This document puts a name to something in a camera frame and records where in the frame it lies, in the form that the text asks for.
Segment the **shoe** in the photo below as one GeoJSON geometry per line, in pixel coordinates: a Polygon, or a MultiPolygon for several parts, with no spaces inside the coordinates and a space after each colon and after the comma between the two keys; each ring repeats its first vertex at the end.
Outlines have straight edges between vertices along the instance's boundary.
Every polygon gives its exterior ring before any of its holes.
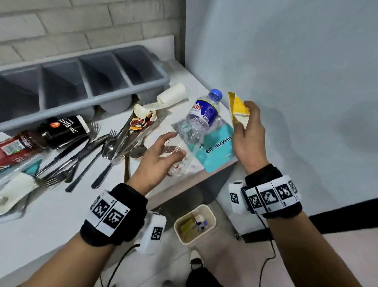
{"type": "Polygon", "coordinates": [[[171,281],[164,281],[161,287],[176,287],[171,281]]]}
{"type": "Polygon", "coordinates": [[[190,252],[190,268],[193,271],[203,267],[205,267],[205,261],[199,253],[199,250],[197,248],[193,248],[190,252]]]}

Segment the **black cup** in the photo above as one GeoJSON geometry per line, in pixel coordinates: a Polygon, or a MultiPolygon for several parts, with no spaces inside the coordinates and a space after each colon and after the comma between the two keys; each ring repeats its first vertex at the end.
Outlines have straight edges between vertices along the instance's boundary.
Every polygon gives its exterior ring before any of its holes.
{"type": "Polygon", "coordinates": [[[89,127],[79,115],[62,119],[50,118],[39,126],[38,131],[49,146],[56,149],[89,133],[89,127]]]}

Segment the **brick wall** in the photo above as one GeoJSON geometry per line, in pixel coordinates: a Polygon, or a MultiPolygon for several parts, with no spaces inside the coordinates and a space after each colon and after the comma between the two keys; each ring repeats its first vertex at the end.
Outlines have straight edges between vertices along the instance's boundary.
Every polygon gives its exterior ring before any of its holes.
{"type": "Polygon", "coordinates": [[[185,59],[186,0],[0,0],[0,65],[175,35],[185,59]]]}

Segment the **blue bottle cap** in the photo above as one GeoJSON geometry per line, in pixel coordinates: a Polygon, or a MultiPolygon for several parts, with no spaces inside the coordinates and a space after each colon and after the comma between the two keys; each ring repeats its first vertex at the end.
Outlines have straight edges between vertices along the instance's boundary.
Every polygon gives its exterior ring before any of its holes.
{"type": "Polygon", "coordinates": [[[209,93],[209,96],[211,97],[212,100],[219,102],[222,99],[223,94],[220,90],[212,89],[209,93]]]}

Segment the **discarded bottle in bin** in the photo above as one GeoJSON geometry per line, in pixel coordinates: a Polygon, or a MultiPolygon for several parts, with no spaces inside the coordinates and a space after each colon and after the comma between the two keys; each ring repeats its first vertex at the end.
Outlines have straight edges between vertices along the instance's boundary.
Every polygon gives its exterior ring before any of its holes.
{"type": "Polygon", "coordinates": [[[212,89],[207,96],[200,97],[186,116],[185,121],[176,130],[177,136],[170,139],[162,157],[167,157],[175,151],[185,150],[185,158],[174,164],[170,170],[173,176],[185,173],[192,159],[203,143],[204,136],[218,116],[219,102],[222,92],[212,89]]]}

